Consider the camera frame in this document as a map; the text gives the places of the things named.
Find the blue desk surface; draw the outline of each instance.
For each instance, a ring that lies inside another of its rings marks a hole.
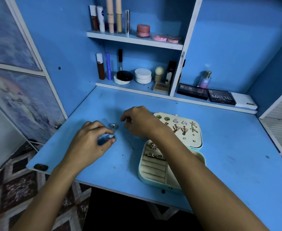
[[[270,230],[282,230],[282,158],[255,115],[212,108],[115,89],[96,87],[62,127],[28,163],[42,163],[47,173],[63,158],[85,121],[119,123],[116,143],[84,169],[78,181],[182,210],[191,208],[184,195],[147,185],[138,178],[145,139],[130,135],[119,119],[132,106],[196,120],[202,129],[207,167],[220,178]]]

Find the floor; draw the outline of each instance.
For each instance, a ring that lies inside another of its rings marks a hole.
[[[35,154],[36,151],[25,143],[0,168],[0,231],[8,231],[13,227],[48,180],[49,175],[25,167]],[[157,208],[161,214],[168,209],[159,205]],[[168,221],[158,221],[142,200],[78,182],[72,183],[52,230],[82,231],[96,224],[100,228],[123,227],[140,219],[143,223],[156,222],[159,227],[170,223],[187,223],[194,230],[202,230],[193,214],[179,211]]]

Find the cabinet door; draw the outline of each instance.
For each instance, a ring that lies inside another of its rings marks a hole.
[[[0,63],[40,70],[5,0],[0,0]]]
[[[27,139],[45,143],[65,118],[47,80],[0,69],[0,108]]]

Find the pink jar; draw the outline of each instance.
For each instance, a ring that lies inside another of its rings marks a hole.
[[[137,37],[149,38],[150,37],[150,26],[146,24],[137,25]]]

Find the jewelry box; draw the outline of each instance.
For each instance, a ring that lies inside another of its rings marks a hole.
[[[191,153],[206,165],[204,156],[197,151],[203,146],[203,141],[201,128],[196,121],[166,113],[155,113],[154,115],[169,126]],[[146,141],[144,145],[138,175],[144,183],[182,193],[164,156],[151,140]]]

